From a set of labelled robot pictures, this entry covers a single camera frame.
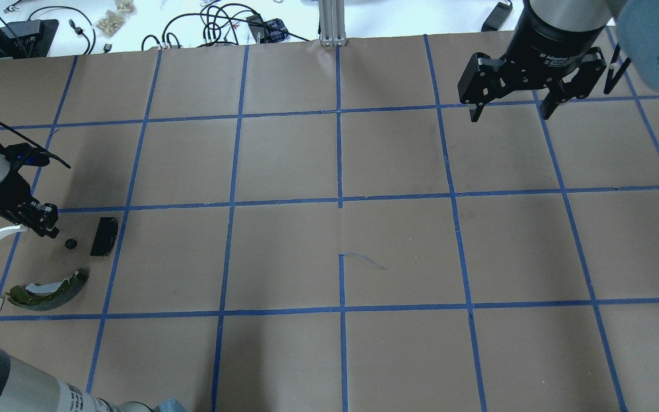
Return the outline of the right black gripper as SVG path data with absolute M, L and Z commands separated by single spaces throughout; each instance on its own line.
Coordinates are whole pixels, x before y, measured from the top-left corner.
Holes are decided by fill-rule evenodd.
M 546 87 L 539 107 L 545 120 L 571 99 L 589 97 L 607 68 L 601 48 L 592 47 L 604 25 L 565 29 L 562 23 L 550 24 L 534 6 L 524 6 L 504 58 L 474 53 L 458 81 L 459 99 L 468 106 L 471 122 L 478 122 L 489 102 L 519 87 Z M 575 76 L 564 81 L 573 71 Z

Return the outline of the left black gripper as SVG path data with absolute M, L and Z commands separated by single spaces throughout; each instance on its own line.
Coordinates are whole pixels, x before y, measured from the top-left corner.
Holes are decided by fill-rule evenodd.
M 57 206 L 39 203 L 31 195 L 31 185 L 20 175 L 20 169 L 10 166 L 0 154 L 0 217 L 31 227 L 40 237 L 56 238 Z

